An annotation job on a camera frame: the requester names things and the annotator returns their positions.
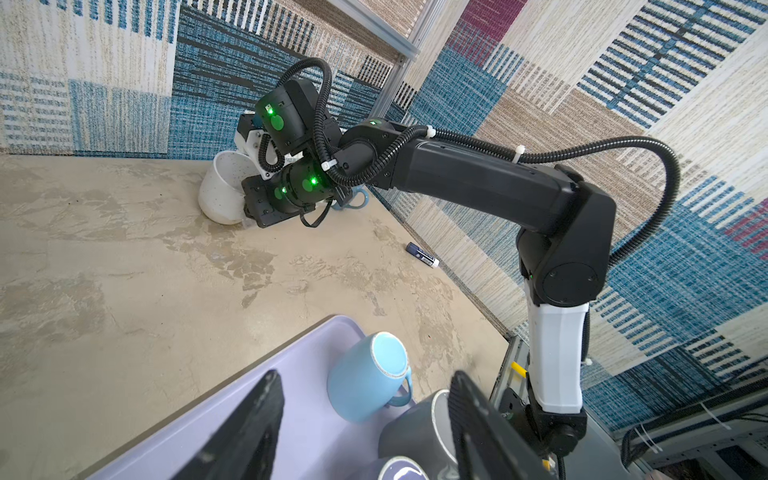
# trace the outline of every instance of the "purple tray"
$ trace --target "purple tray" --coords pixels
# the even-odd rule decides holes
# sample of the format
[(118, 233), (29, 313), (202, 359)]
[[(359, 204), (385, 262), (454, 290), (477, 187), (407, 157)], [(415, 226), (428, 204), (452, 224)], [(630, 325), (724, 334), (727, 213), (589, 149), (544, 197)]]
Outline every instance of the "purple tray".
[(386, 406), (362, 424), (336, 414), (326, 392), (328, 373), (336, 359), (364, 337), (354, 320), (334, 316), (89, 478), (171, 478), (270, 369), (282, 377), (285, 395), (272, 479), (345, 478), (379, 457), (384, 425), (415, 405), (411, 401), (405, 407)]

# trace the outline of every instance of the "table surface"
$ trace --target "table surface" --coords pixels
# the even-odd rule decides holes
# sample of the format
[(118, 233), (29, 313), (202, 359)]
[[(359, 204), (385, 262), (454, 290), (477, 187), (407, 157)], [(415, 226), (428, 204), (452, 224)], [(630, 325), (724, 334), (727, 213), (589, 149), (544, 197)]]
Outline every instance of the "table surface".
[(337, 313), (403, 341), (417, 399), (490, 393), (506, 341), (376, 198), (225, 227), (209, 166), (0, 155), (0, 478), (91, 473)]

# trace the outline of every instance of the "patterned carpet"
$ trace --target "patterned carpet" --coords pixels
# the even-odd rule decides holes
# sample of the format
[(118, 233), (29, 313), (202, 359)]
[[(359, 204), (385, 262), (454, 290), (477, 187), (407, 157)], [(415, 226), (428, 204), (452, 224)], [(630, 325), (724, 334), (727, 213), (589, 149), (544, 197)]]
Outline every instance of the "patterned carpet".
[[(403, 35), (425, 4), (363, 3)], [(592, 306), (584, 398), (615, 432), (766, 378), (766, 18), (755, 0), (446, 2), (387, 113), (530, 151), (646, 134), (679, 153), (673, 213)], [(20, 154), (209, 160), (303, 56), (332, 65), (349, 127), (397, 58), (323, 0), (0, 0), (0, 44), (0, 151)], [(571, 164), (616, 199), (616, 242), (664, 187), (643, 151)], [(377, 195), (499, 331), (527, 335), (514, 224)]]

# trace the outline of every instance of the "cup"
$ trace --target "cup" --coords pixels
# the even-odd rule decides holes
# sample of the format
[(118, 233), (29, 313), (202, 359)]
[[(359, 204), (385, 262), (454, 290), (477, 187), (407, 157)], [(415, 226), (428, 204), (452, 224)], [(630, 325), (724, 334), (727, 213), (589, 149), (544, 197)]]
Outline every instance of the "cup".
[[(408, 393), (395, 396), (403, 380), (408, 382)], [(411, 391), (408, 353), (402, 342), (388, 332), (360, 340), (328, 375), (328, 399), (348, 422), (365, 422), (384, 405), (406, 406)]]
[(244, 154), (221, 151), (205, 173), (197, 202), (204, 214), (216, 223), (234, 225), (243, 221), (245, 193), (240, 184), (244, 178), (259, 174), (259, 169)]
[(379, 458), (346, 480), (429, 480), (418, 463), (408, 457)]
[(400, 417), (379, 437), (379, 457), (413, 458), (432, 480), (458, 479), (448, 414), (448, 390), (438, 390)]
[[(352, 203), (352, 200), (354, 200), (357, 194), (362, 194), (365, 197), (365, 199), (362, 201), (360, 205), (350, 205)], [(366, 189), (363, 187), (352, 187), (352, 199), (349, 200), (349, 204), (344, 205), (342, 207), (338, 203), (333, 202), (333, 205), (331, 205), (331, 208), (333, 208), (334, 210), (344, 210), (345, 208), (351, 208), (352, 210), (359, 210), (367, 204), (368, 204), (368, 192), (366, 192)]]

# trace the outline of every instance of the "yellow clip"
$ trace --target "yellow clip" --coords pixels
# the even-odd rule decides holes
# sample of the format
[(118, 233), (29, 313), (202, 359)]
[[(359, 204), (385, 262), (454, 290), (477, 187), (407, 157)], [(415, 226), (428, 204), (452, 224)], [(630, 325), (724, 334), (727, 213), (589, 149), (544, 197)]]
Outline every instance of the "yellow clip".
[(523, 378), (525, 378), (525, 374), (527, 374), (527, 373), (528, 373), (528, 372), (527, 372), (527, 371), (526, 371), (526, 370), (525, 370), (523, 367), (521, 367), (521, 366), (520, 366), (520, 365), (519, 365), (517, 362), (512, 362), (512, 364), (510, 365), (510, 367), (511, 367), (511, 368), (512, 368), (514, 371), (516, 371), (516, 372), (518, 373), (518, 375), (520, 375), (520, 376), (521, 376), (521, 377), (523, 377)]

